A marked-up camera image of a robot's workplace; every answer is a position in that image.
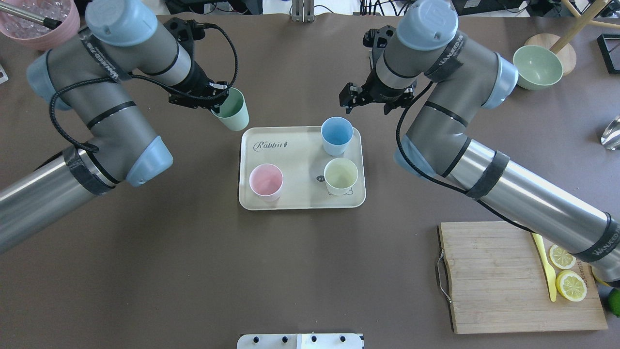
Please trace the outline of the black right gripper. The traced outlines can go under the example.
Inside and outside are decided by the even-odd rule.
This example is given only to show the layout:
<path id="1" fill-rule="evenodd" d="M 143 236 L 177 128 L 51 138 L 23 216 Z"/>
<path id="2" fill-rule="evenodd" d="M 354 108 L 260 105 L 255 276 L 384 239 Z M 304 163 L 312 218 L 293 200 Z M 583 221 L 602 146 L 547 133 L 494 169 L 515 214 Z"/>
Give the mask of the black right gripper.
<path id="1" fill-rule="evenodd" d="M 348 82 L 339 93 L 342 108 L 365 106 L 372 102 L 383 103 L 384 114 L 397 108 L 407 108 L 415 99 L 414 88 L 417 78 L 405 78 L 394 73 L 387 65 L 384 51 L 389 41 L 396 36 L 396 28 L 384 26 L 369 29 L 362 44 L 371 49 L 371 72 L 363 86 Z"/>

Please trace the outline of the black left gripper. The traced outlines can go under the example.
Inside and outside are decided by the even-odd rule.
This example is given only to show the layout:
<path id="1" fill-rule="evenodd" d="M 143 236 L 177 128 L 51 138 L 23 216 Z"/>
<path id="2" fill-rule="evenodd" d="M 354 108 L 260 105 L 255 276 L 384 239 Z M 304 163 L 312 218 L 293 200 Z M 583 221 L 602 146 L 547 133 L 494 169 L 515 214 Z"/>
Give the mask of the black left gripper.
<path id="1" fill-rule="evenodd" d="M 167 83 L 175 92 L 168 89 L 169 102 L 186 108 L 204 108 L 220 111 L 221 106 L 230 95 L 227 81 L 213 81 L 194 60 L 194 42 L 205 37 L 206 29 L 218 29 L 211 23 L 199 23 L 195 20 L 171 18 L 165 22 L 166 29 L 182 47 L 180 53 L 189 54 L 191 63 L 188 75 L 176 85 Z"/>

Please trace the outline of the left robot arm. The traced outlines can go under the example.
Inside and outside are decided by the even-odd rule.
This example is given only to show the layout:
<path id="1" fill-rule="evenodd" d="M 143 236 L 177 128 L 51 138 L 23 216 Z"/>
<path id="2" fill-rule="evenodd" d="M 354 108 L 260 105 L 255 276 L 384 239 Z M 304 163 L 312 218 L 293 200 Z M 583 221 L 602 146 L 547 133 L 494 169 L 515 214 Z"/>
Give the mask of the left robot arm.
<path id="1" fill-rule="evenodd" d="M 161 137 L 123 87 L 141 79 L 169 102 L 217 112 L 230 82 L 215 82 L 195 62 L 193 42 L 211 23 L 173 17 L 162 24 L 139 0 L 93 0 L 86 25 L 27 68 L 48 102 L 54 128 L 69 142 L 1 192 L 1 251 L 127 181 L 141 186 L 172 165 Z"/>

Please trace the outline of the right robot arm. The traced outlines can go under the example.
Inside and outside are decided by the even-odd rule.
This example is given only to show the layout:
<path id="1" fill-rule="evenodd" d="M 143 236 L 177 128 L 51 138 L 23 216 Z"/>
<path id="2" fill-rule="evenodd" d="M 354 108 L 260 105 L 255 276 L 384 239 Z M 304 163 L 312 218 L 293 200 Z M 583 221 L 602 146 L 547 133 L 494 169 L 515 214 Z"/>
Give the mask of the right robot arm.
<path id="1" fill-rule="evenodd" d="M 435 87 L 403 139 L 405 168 L 434 181 L 452 181 L 494 214 L 565 248 L 591 265 L 595 276 L 619 287 L 619 221 L 553 185 L 498 150 L 474 141 L 467 126 L 482 108 L 502 104 L 517 84 L 518 69 L 499 53 L 459 31 L 458 14 L 445 0 L 418 0 L 393 29 L 365 84 L 347 84 L 340 104 L 370 102 L 409 108 L 405 92 L 419 75 Z"/>

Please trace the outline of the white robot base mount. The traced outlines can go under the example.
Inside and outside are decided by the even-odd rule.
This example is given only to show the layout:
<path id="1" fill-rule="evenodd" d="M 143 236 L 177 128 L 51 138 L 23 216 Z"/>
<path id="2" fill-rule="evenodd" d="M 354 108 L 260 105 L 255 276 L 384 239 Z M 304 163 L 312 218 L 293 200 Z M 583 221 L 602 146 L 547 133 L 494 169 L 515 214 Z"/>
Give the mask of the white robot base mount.
<path id="1" fill-rule="evenodd" d="M 246 334 L 237 349 L 363 349 L 365 340 L 357 333 L 273 333 Z"/>

